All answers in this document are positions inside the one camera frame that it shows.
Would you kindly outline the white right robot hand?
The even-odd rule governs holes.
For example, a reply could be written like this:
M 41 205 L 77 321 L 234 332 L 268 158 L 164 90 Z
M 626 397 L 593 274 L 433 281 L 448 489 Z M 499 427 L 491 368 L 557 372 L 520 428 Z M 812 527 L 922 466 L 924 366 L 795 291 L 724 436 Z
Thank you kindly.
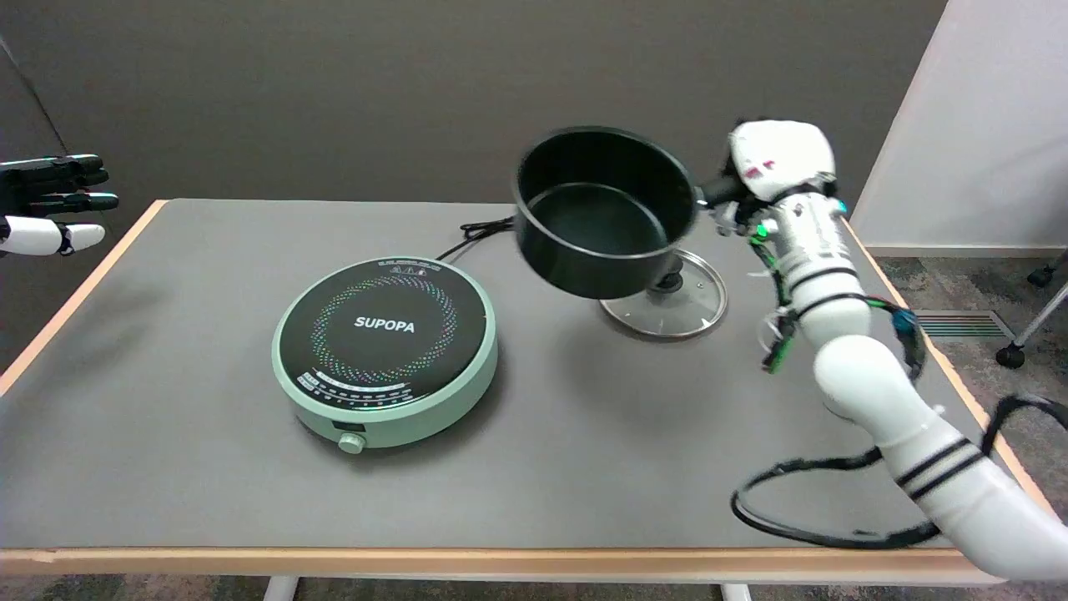
M 702 186 L 720 235 L 747 235 L 756 218 L 794 195 L 838 197 L 838 174 L 819 127 L 792 118 L 741 118 L 718 176 Z

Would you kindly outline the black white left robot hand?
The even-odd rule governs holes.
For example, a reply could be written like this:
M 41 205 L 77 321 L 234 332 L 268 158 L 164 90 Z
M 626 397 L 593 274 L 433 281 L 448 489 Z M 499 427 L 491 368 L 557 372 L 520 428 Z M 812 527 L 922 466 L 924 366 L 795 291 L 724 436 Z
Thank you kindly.
M 1 164 L 1 250 L 10 254 L 68 256 L 103 242 L 94 222 L 57 221 L 57 215 L 117 209 L 117 194 L 91 188 L 109 181 L 96 154 L 48 156 Z

